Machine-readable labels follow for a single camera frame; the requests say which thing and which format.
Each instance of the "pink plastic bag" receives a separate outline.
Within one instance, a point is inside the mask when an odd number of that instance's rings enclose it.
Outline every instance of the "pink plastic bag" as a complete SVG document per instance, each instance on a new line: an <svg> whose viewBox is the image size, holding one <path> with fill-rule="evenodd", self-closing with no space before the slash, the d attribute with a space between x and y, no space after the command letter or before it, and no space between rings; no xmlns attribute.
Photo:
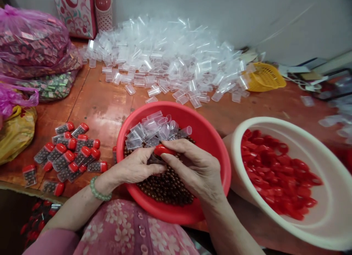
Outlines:
<svg viewBox="0 0 352 255"><path fill-rule="evenodd" d="M28 100L23 98L23 94L15 90L21 90L23 93L34 92ZM3 120L12 115L12 110L16 105L19 106L37 106L39 103L39 91L34 88L15 86L7 83L0 83L0 114Z"/></svg>
<svg viewBox="0 0 352 255"><path fill-rule="evenodd" d="M58 73L67 73L82 68L82 56L71 42L59 63L52 67L45 66L19 66L0 59L0 74L18 79L29 79Z"/></svg>
<svg viewBox="0 0 352 255"><path fill-rule="evenodd" d="M50 14L0 8L0 58L20 66L56 65L70 42L66 26Z"/></svg>

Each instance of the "filled vial with red cap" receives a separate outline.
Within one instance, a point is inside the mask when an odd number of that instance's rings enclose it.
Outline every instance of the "filled vial with red cap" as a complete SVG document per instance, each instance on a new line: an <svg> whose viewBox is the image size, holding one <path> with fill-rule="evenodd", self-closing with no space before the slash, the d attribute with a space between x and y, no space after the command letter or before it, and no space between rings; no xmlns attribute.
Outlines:
<svg viewBox="0 0 352 255"><path fill-rule="evenodd" d="M78 166L74 162L71 162L67 166L63 167L58 173L60 182L66 181L76 171L78 171Z"/></svg>
<svg viewBox="0 0 352 255"><path fill-rule="evenodd" d="M92 161L96 161L100 159L100 150L96 148L91 148L91 154L82 162L82 165L87 166Z"/></svg>
<svg viewBox="0 0 352 255"><path fill-rule="evenodd" d="M88 136L87 135L78 135L77 138L77 146L75 149L75 153L78 153L81 151L81 148L87 144Z"/></svg>
<svg viewBox="0 0 352 255"><path fill-rule="evenodd" d="M55 146L53 143L46 143L45 146L37 153L37 155L34 156L34 161L38 164L42 163L54 148Z"/></svg>
<svg viewBox="0 0 352 255"><path fill-rule="evenodd" d="M51 162L54 162L56 159L58 159L66 151L67 151L66 146L64 144L58 143L55 146L55 148L52 150L52 152L50 152L47 159Z"/></svg>
<svg viewBox="0 0 352 255"><path fill-rule="evenodd" d="M70 183L73 183L78 177L80 177L85 171L87 170L86 166L81 165L78 168L78 171L75 173L71 174L71 176L68 178Z"/></svg>
<svg viewBox="0 0 352 255"><path fill-rule="evenodd" d="M106 161L93 161L88 164L87 172L97 172L102 173L107 171Z"/></svg>
<svg viewBox="0 0 352 255"><path fill-rule="evenodd" d="M75 150L77 146L76 139L59 138L58 143L64 144L69 150Z"/></svg>
<svg viewBox="0 0 352 255"><path fill-rule="evenodd" d="M100 148L100 140L98 139L89 139L87 140L87 144L86 144L87 147L89 148L96 148L96 149L99 149Z"/></svg>
<svg viewBox="0 0 352 255"><path fill-rule="evenodd" d="M90 148L83 146L81 148L81 151L77 154L77 157L75 158L74 163L80 166L84 162L84 160L86 160L90 155L91 155Z"/></svg>
<svg viewBox="0 0 352 255"><path fill-rule="evenodd" d="M56 161L52 163L54 170L60 171L63 167L68 165L74 160L74 154L71 151L66 151L62 156L60 156Z"/></svg>
<svg viewBox="0 0 352 255"><path fill-rule="evenodd" d="M66 124L63 124L55 129L56 134L62 134L65 132L70 132L74 130L74 124L72 122L67 122Z"/></svg>
<svg viewBox="0 0 352 255"><path fill-rule="evenodd" d="M59 138L72 138L72 135L70 132L65 132L60 135L54 136L51 138L51 142L56 145L58 143Z"/></svg>
<svg viewBox="0 0 352 255"><path fill-rule="evenodd" d="M117 159L116 159L116 146L113 147L113 157L114 157L114 164L117 163Z"/></svg>
<svg viewBox="0 0 352 255"><path fill-rule="evenodd" d="M28 165L22 169L23 176L26 180L25 187L30 187L37 183L37 171L34 164Z"/></svg>
<svg viewBox="0 0 352 255"><path fill-rule="evenodd" d="M52 182L52 181L43 181L41 191L43 193L50 193L55 196L60 196L65 189L65 184L62 182Z"/></svg>
<svg viewBox="0 0 352 255"><path fill-rule="evenodd" d="M41 164L40 164L41 168L45 171L45 172L49 172L52 170L52 162L50 162L48 159L44 160Z"/></svg>
<svg viewBox="0 0 352 255"><path fill-rule="evenodd" d="M72 132L72 136L77 139L78 135L82 135L86 133L88 130L89 130L88 125L86 123L81 123L79 127Z"/></svg>

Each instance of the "packaged candy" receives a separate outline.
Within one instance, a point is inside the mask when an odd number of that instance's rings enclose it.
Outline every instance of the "packaged candy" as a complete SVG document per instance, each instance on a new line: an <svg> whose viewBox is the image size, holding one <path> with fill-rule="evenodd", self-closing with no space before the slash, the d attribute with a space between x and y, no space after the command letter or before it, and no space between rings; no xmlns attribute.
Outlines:
<svg viewBox="0 0 352 255"><path fill-rule="evenodd" d="M52 182L52 181L43 181L41 191L43 193L50 193L55 196L60 196L65 189L65 184L62 182Z"/></svg>
<svg viewBox="0 0 352 255"><path fill-rule="evenodd" d="M19 66L0 58L0 73L17 79L30 79L46 75L67 73L82 68L82 57L78 49L71 42L67 46L66 55L59 63L52 67L46 66Z"/></svg>
<svg viewBox="0 0 352 255"><path fill-rule="evenodd" d="M62 154L67 151L67 148L64 144L58 143L52 152L48 155L47 159L51 162L54 162L57 158L59 158Z"/></svg>
<svg viewBox="0 0 352 255"><path fill-rule="evenodd" d="M116 146L113 147L113 157L114 157L114 164L117 163L117 159L116 159Z"/></svg>
<svg viewBox="0 0 352 255"><path fill-rule="evenodd" d="M22 169L23 176L27 182L25 187L30 187L37 183L37 171L35 165L28 165Z"/></svg>
<svg viewBox="0 0 352 255"><path fill-rule="evenodd" d="M75 149L74 152L75 153L80 152L81 148L86 145L87 140L88 140L88 136L87 135L78 135L78 137L77 137L77 145L76 145L76 149Z"/></svg>
<svg viewBox="0 0 352 255"><path fill-rule="evenodd" d="M86 144L87 147L89 148L96 148L96 149L99 149L100 148L100 140L98 139L89 139L87 140L87 144Z"/></svg>
<svg viewBox="0 0 352 255"><path fill-rule="evenodd" d="M45 146L37 153L37 155L34 156L34 161L36 163L42 163L47 156L52 152L52 150L55 148L54 144L51 142L48 142L45 144Z"/></svg>
<svg viewBox="0 0 352 255"><path fill-rule="evenodd" d="M54 170L60 171L63 167L68 165L74 160L74 154L71 151L66 151L62 156L60 156L56 161L52 163Z"/></svg>
<svg viewBox="0 0 352 255"><path fill-rule="evenodd" d="M82 135L84 133L86 133L87 131L89 130L89 127L86 123L81 123L79 125L79 127L72 132L72 136L77 139L78 138L78 135Z"/></svg>
<svg viewBox="0 0 352 255"><path fill-rule="evenodd" d="M74 160L74 163L76 163L78 166L80 166L84 160L86 160L89 156L91 155L91 150L90 148L83 146L78 153L77 157Z"/></svg>
<svg viewBox="0 0 352 255"><path fill-rule="evenodd" d="M77 146L76 139L59 138L58 143L64 144L69 150L74 150Z"/></svg>
<svg viewBox="0 0 352 255"><path fill-rule="evenodd" d="M52 67L66 55L70 42L65 25L50 14L0 8L0 58L21 66Z"/></svg>
<svg viewBox="0 0 352 255"><path fill-rule="evenodd" d="M87 170L86 166L81 165L75 173L71 174L71 176L68 178L70 183L73 183L74 180L76 180L79 176L81 176L85 171Z"/></svg>
<svg viewBox="0 0 352 255"><path fill-rule="evenodd" d="M60 134L60 135L57 135L57 136L54 136L51 138L51 141L54 145L56 145L58 143L58 139L59 138L72 138L72 135L70 132L65 132L63 134Z"/></svg>
<svg viewBox="0 0 352 255"><path fill-rule="evenodd" d="M78 171L78 166L74 162L71 162L67 166L63 167L58 173L58 178L60 182L66 181L76 171Z"/></svg>
<svg viewBox="0 0 352 255"><path fill-rule="evenodd" d="M93 161L88 164L87 172L106 172L107 162L106 161Z"/></svg>
<svg viewBox="0 0 352 255"><path fill-rule="evenodd" d="M45 172L49 172L52 170L52 162L50 162L48 159L44 160L40 166Z"/></svg>
<svg viewBox="0 0 352 255"><path fill-rule="evenodd" d="M74 130L74 124L72 122L67 122L57 128L55 128L56 134L62 134L65 132L70 132Z"/></svg>
<svg viewBox="0 0 352 255"><path fill-rule="evenodd" d="M100 150L96 148L91 148L91 154L83 161L82 165L87 166L92 161L96 161L100 159Z"/></svg>

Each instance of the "red bottle cap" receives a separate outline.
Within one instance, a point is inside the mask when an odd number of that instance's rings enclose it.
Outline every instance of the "red bottle cap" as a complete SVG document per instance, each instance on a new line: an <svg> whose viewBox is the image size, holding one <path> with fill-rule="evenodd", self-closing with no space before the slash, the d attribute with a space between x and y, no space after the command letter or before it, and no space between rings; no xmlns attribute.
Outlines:
<svg viewBox="0 0 352 255"><path fill-rule="evenodd" d="M70 132L66 131L64 134L63 134L63 137L64 138L72 138L72 135Z"/></svg>
<svg viewBox="0 0 352 255"><path fill-rule="evenodd" d="M52 163L50 161L47 161L47 163L45 163L45 165L43 166L43 170L45 172L49 172L52 170Z"/></svg>
<svg viewBox="0 0 352 255"><path fill-rule="evenodd" d="M71 172L76 172L76 171L78 170L78 166L77 166L76 163L71 162L71 163L69 164L69 169L71 170Z"/></svg>
<svg viewBox="0 0 352 255"><path fill-rule="evenodd" d="M100 148L100 140L95 139L93 141L93 147L96 148L96 149L99 149Z"/></svg>
<svg viewBox="0 0 352 255"><path fill-rule="evenodd" d="M77 145L77 140L76 139L70 139L68 143L68 149L74 150Z"/></svg>
<svg viewBox="0 0 352 255"><path fill-rule="evenodd" d="M91 155L93 156L93 158L95 160L98 160L100 158L100 150L96 149L96 148L91 148Z"/></svg>
<svg viewBox="0 0 352 255"><path fill-rule="evenodd" d="M86 123L81 123L80 126L84 129L84 131L88 131L89 130L89 126Z"/></svg>
<svg viewBox="0 0 352 255"><path fill-rule="evenodd" d="M55 191L54 191L54 195L56 195L56 196L62 195L64 189L65 189L65 184L64 183L58 183L56 185L56 188L55 188Z"/></svg>
<svg viewBox="0 0 352 255"><path fill-rule="evenodd" d="M107 162L106 162L106 161L102 161L102 162L100 163L100 170L101 170L102 172L106 172L106 171L107 171Z"/></svg>
<svg viewBox="0 0 352 255"><path fill-rule="evenodd" d="M52 150L55 148L55 145L52 142L48 142L45 144L45 148L47 151L52 152Z"/></svg>
<svg viewBox="0 0 352 255"><path fill-rule="evenodd" d="M86 146L83 146L83 147L81 148L81 153L82 153L84 156L88 157L89 155L91 155L91 150L90 150L90 148L88 148L88 147L86 147Z"/></svg>
<svg viewBox="0 0 352 255"><path fill-rule="evenodd" d="M66 158L66 160L68 161L68 162L71 162L71 161L73 161L74 160L74 154L73 154L73 152L71 152L71 151L66 151L65 152L65 158Z"/></svg>
<svg viewBox="0 0 352 255"><path fill-rule="evenodd" d="M84 140L84 141L87 141L88 140L88 136L87 135L83 135L83 134L81 134L81 135L78 135L78 138L77 138L78 140Z"/></svg>
<svg viewBox="0 0 352 255"><path fill-rule="evenodd" d="M80 172L85 172L87 170L87 166L81 165Z"/></svg>
<svg viewBox="0 0 352 255"><path fill-rule="evenodd" d="M62 143L57 144L56 149L61 153L65 153L67 151L66 146Z"/></svg>
<svg viewBox="0 0 352 255"><path fill-rule="evenodd" d="M67 128L69 129L69 131L74 130L74 124L72 122L67 122Z"/></svg>
<svg viewBox="0 0 352 255"><path fill-rule="evenodd" d="M22 172L23 172L23 173L25 173L25 172L30 172L30 171L33 171L33 170L35 170L35 169L36 169L36 166L35 166L34 164L32 164L32 165L28 165L28 166L24 167L24 168L22 169Z"/></svg>

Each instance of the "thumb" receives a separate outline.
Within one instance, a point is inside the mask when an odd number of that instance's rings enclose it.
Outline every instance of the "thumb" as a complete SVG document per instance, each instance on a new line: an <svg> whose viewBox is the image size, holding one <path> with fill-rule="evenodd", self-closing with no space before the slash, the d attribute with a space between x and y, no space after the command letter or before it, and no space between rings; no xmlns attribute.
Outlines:
<svg viewBox="0 0 352 255"><path fill-rule="evenodd" d="M192 170L185 166L178 158L174 155L163 153L160 155L161 158L180 176L181 179L186 179L191 175Z"/></svg>

